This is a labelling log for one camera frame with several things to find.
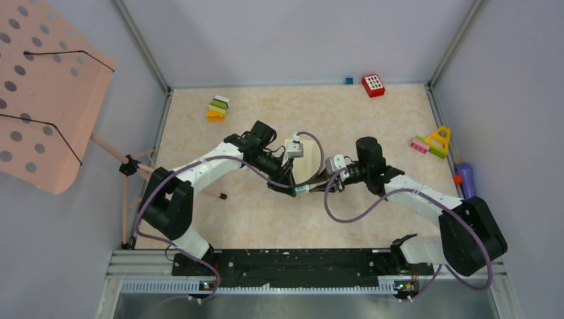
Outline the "glue stick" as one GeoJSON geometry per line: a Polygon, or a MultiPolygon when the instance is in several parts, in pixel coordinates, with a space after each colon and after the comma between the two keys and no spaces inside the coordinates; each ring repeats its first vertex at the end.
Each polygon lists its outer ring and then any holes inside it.
{"type": "Polygon", "coordinates": [[[294,192],[296,194],[308,193],[308,192],[310,192],[310,186],[309,185],[303,185],[303,186],[300,186],[300,187],[296,187],[294,189],[294,192]]]}

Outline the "yellow envelope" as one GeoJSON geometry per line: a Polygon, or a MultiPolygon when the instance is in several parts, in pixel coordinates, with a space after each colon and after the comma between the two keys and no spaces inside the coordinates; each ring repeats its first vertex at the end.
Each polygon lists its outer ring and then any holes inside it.
{"type": "Polygon", "coordinates": [[[294,159],[292,174],[295,183],[303,183],[319,172],[321,153],[314,140],[301,140],[303,157],[294,159]]]}

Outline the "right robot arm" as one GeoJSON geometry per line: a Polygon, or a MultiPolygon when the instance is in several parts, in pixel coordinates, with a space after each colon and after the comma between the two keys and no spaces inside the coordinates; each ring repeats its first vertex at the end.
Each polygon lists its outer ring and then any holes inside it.
{"type": "Polygon", "coordinates": [[[508,245],[484,199],[469,199],[441,193],[421,184],[404,171],[388,165],[376,138],[356,141],[357,159],[347,163],[342,154],[325,161],[322,188],[332,190],[363,183],[378,201],[389,201],[411,209],[437,229],[434,236],[409,234],[390,245],[390,265],[399,274],[416,264],[446,265],[457,274],[472,276],[489,267],[508,251],[508,245]]]}

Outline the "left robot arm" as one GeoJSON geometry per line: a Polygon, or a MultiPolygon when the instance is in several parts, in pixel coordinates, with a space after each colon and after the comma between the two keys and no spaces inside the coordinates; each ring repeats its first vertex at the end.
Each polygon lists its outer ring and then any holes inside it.
{"type": "Polygon", "coordinates": [[[196,274],[212,269],[212,246],[192,225],[194,198],[222,176],[246,166],[265,174],[273,191],[294,197],[291,163],[267,152],[276,131],[256,121],[249,131],[226,137],[212,151],[193,162],[168,170],[155,169],[150,176],[138,217],[159,231],[169,245],[189,254],[188,266],[196,274]]]}

